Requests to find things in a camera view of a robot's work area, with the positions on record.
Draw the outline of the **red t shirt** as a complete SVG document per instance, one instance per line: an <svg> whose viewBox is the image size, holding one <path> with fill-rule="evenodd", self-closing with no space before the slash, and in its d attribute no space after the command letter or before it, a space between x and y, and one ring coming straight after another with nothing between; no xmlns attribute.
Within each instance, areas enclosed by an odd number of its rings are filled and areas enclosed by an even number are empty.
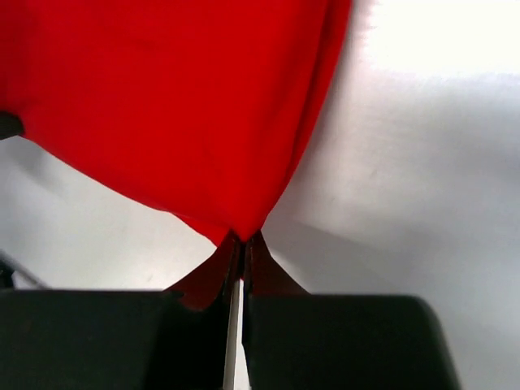
<svg viewBox="0 0 520 390"><path fill-rule="evenodd" d="M350 1L4 1L1 108L24 136L213 242L288 185Z"/></svg>

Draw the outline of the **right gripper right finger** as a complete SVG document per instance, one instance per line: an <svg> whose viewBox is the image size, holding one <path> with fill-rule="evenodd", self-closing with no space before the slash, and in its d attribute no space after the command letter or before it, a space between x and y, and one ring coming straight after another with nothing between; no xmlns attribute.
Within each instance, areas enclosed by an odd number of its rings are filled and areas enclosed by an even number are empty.
<svg viewBox="0 0 520 390"><path fill-rule="evenodd" d="M259 234L242 256L252 388L459 388L440 322L423 299L309 293Z"/></svg>

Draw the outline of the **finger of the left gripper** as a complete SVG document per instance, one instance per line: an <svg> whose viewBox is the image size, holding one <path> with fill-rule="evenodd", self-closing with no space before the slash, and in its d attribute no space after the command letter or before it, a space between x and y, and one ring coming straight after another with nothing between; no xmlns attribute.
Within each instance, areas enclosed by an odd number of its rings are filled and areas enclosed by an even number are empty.
<svg viewBox="0 0 520 390"><path fill-rule="evenodd" d="M11 137L21 137L24 134L24 125L21 119L8 112L0 113L0 140Z"/></svg>

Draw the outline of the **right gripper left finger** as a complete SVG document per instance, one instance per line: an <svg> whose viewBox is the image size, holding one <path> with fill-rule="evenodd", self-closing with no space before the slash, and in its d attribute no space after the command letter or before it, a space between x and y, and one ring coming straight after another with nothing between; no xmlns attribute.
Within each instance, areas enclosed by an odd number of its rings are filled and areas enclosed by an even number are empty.
<svg viewBox="0 0 520 390"><path fill-rule="evenodd" d="M162 291L15 288L1 260L4 389L231 389L240 242Z"/></svg>

